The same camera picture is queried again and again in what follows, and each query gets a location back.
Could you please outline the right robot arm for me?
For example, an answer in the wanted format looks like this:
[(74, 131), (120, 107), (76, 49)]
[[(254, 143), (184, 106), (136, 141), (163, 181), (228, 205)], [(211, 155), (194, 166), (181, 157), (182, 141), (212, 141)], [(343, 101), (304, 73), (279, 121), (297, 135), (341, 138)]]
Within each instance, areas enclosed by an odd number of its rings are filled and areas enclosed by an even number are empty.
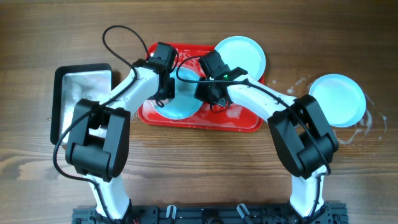
[(211, 106), (242, 106), (268, 123), (282, 165), (292, 176), (290, 206), (306, 222), (320, 215), (323, 179), (338, 150), (318, 101), (304, 95), (287, 96), (253, 79), (240, 67), (230, 69), (213, 50), (198, 59), (205, 77), (195, 98)]

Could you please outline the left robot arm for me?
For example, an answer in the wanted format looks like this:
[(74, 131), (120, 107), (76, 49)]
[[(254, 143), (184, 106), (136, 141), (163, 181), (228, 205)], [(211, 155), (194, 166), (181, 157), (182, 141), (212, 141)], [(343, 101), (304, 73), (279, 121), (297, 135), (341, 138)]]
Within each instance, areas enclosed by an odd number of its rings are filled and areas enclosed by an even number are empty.
[(121, 177), (129, 153), (131, 115), (146, 100), (162, 106), (174, 97), (170, 74), (177, 62), (177, 49), (159, 42), (154, 54), (131, 64), (129, 75), (108, 95), (75, 105), (65, 160), (75, 168), (77, 180), (90, 183), (97, 202), (94, 221), (133, 222), (131, 199)]

